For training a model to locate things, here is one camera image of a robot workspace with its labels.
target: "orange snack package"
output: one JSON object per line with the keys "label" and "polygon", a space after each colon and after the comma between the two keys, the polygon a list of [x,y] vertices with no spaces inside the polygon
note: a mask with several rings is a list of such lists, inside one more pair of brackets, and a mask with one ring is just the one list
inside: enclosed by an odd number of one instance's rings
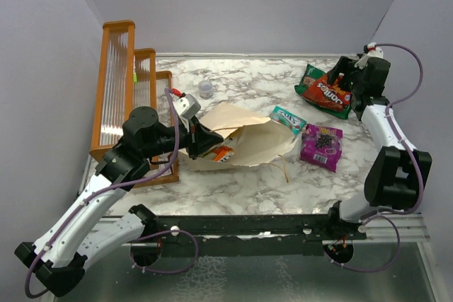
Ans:
{"label": "orange snack package", "polygon": [[342,76],[339,76],[333,85],[328,85],[327,75],[324,74],[302,94],[302,97],[323,108],[341,112],[349,105],[351,99],[351,93],[341,90],[338,86],[341,79]]}

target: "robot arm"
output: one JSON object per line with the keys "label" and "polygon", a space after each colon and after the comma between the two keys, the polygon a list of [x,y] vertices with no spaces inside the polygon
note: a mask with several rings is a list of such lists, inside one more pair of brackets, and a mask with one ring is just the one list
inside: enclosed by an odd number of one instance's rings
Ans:
{"label": "robot arm", "polygon": [[[223,142],[222,136],[211,132],[196,118],[200,104],[194,97],[181,95],[174,106],[181,120],[179,147],[186,148],[191,158]],[[142,236],[155,219],[146,208],[132,207],[117,223],[89,234],[133,185],[114,190],[109,187],[142,178],[150,170],[148,158],[170,152],[175,146],[175,129],[162,125],[157,112],[150,107],[134,109],[122,129],[122,138],[104,155],[96,174],[61,219],[34,243],[21,243],[15,251],[29,268],[42,253],[33,270],[55,296],[72,290],[96,260]],[[61,227],[62,232],[55,237]]]}
{"label": "robot arm", "polygon": [[364,48],[359,61],[341,57],[328,72],[333,83],[340,74],[340,87],[352,94],[351,106],[358,119],[368,128],[379,151],[368,176],[364,191],[351,199],[338,202],[332,213],[339,221],[358,223],[380,208],[407,210],[415,206],[420,186],[406,147],[414,154],[425,186],[432,159],[417,150],[396,123],[389,101],[382,95],[390,63],[383,59],[375,44]]}

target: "green snack bag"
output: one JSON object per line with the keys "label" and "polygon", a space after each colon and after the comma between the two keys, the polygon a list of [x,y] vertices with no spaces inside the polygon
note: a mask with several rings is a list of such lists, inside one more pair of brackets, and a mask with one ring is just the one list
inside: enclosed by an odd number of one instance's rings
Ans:
{"label": "green snack bag", "polygon": [[[313,65],[308,64],[306,66],[305,74],[303,75],[302,79],[299,82],[299,85],[294,86],[294,89],[296,93],[302,97],[302,94],[318,79],[320,79],[326,72],[317,69]],[[308,104],[311,106],[314,106],[315,108],[326,112],[330,115],[333,115],[337,118],[341,118],[342,120],[346,120],[349,116],[349,112],[351,111],[350,105],[347,106],[343,111],[341,112],[336,112],[332,111],[326,108],[322,108],[320,106],[317,106],[316,104],[310,103],[308,100],[305,100]]]}

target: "wooden dish rack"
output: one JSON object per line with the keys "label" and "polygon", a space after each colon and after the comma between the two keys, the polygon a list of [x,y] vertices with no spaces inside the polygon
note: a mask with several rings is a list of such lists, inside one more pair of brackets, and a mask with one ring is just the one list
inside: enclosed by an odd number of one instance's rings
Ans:
{"label": "wooden dish rack", "polygon": [[[134,50],[133,21],[113,21],[103,25],[98,89],[94,110],[90,154],[98,162],[122,136],[122,123],[131,111],[149,105],[159,113],[159,121],[174,126],[164,88],[171,88],[171,72],[156,72],[154,49]],[[153,161],[167,158],[153,158]],[[159,170],[150,165],[147,176]],[[159,178],[135,187],[178,182],[178,161]]]}

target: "purple candy bag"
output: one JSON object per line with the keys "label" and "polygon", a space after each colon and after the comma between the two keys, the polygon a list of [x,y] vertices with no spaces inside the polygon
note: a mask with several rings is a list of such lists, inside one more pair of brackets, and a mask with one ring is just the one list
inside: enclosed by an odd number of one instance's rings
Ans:
{"label": "purple candy bag", "polygon": [[302,134],[300,159],[335,172],[341,157],[343,131],[307,124]]}

